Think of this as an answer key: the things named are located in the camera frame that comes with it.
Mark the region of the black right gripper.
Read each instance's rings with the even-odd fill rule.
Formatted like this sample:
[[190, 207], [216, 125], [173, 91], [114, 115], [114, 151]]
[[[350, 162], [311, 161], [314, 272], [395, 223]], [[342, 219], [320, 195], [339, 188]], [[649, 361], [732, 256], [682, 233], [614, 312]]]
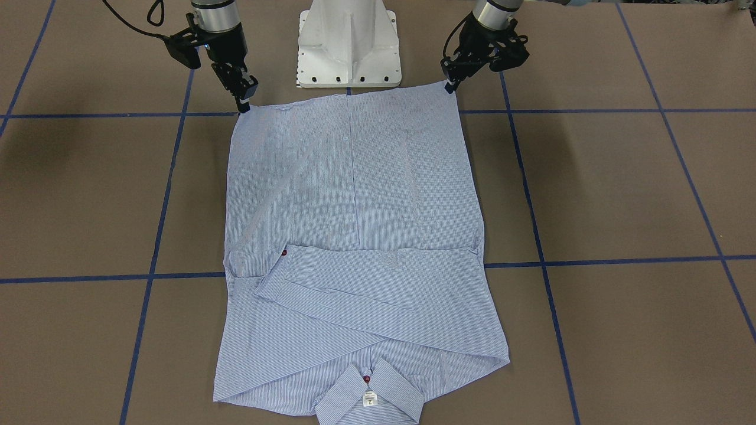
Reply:
[[235, 99], [239, 113], [250, 111], [249, 100], [256, 94], [259, 82], [254, 76], [242, 74], [246, 69], [248, 52], [243, 27], [233, 27], [224, 32], [204, 32], [204, 45], [211, 67], [224, 88]]

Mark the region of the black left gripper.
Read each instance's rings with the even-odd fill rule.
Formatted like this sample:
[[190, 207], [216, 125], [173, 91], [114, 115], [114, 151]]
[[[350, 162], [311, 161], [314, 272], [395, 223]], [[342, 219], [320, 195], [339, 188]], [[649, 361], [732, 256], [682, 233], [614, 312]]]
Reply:
[[[496, 40], [505, 34], [516, 33], [517, 19], [509, 17], [504, 22], [502, 30], [492, 30], [483, 26], [474, 15], [465, 17], [457, 47], [457, 62], [467, 67], [488, 65], [489, 57], [493, 55], [491, 40]], [[464, 81], [464, 73], [457, 68], [445, 68], [444, 75], [447, 83], [444, 86], [446, 92], [453, 94]]]

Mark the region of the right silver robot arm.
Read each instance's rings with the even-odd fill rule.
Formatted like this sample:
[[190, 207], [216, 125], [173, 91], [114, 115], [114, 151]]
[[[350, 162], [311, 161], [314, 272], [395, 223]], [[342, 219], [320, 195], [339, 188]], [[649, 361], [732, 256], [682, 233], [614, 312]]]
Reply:
[[248, 48], [235, 1], [192, 1], [197, 37], [205, 46], [211, 67], [234, 97], [239, 113], [250, 110], [249, 100], [259, 82], [248, 70]]

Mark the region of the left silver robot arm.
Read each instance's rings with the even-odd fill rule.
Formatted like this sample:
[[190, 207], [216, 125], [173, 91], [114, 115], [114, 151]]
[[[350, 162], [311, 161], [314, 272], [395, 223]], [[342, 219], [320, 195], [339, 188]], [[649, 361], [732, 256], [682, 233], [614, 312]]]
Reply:
[[444, 43], [440, 61], [447, 79], [446, 92], [456, 92], [463, 81], [484, 67], [499, 73], [526, 62], [529, 38], [516, 32], [518, 21], [514, 17], [522, 4], [522, 1], [477, 1], [454, 27]]

